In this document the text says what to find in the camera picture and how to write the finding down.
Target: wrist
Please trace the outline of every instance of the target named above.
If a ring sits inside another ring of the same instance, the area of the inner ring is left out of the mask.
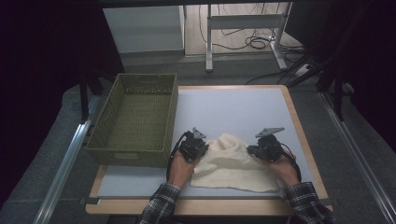
[[[173,178],[170,178],[168,181],[168,184],[171,184],[171,185],[178,187],[180,189],[183,188],[185,183],[186,183],[186,181],[179,180],[179,179],[173,179]]]
[[[283,182],[285,182],[286,186],[288,187],[300,184],[300,181],[298,180],[297,176],[288,176],[287,178],[283,179]]]

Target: human hand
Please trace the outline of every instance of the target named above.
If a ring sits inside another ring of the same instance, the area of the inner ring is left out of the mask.
[[[172,160],[168,183],[181,189],[192,173],[194,173],[195,165],[198,162],[199,160],[186,162],[183,155],[177,151]]]
[[[261,162],[263,165],[270,168],[277,178],[283,180],[283,182],[288,187],[300,183],[297,177],[296,170],[291,165],[291,162],[288,160],[288,158],[286,158],[285,156],[282,155],[277,161],[270,162],[261,160]]]

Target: person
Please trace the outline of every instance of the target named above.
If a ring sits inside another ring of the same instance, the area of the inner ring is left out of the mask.
[[[184,184],[190,179],[198,161],[188,163],[180,152],[176,152],[170,169],[169,180],[161,184],[151,196],[148,205],[143,210],[140,224],[166,223],[173,215],[177,197]],[[331,210],[318,199],[311,182],[300,183],[297,172],[289,160],[282,156],[274,162],[262,161],[275,176],[287,186],[285,194],[295,215],[302,223],[335,223]]]

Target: white cabinet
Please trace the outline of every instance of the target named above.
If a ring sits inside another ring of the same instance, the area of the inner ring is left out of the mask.
[[[104,9],[119,53],[184,49],[183,7]]]

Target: wooden frame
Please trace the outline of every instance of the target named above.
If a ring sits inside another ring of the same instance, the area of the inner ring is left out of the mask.
[[[251,85],[251,86],[180,86],[180,90],[209,89],[254,89],[278,88],[285,98],[291,119],[299,137],[306,162],[314,179],[314,185],[320,199],[328,195],[323,186],[318,167],[306,140],[303,127],[297,116],[288,89],[283,85]],[[105,175],[107,166],[100,166],[90,194],[97,198],[97,192]],[[106,215],[140,215],[149,199],[101,199],[98,204],[87,204],[86,211],[90,214]],[[293,211],[284,199],[180,199],[177,201],[176,216],[292,216]]]

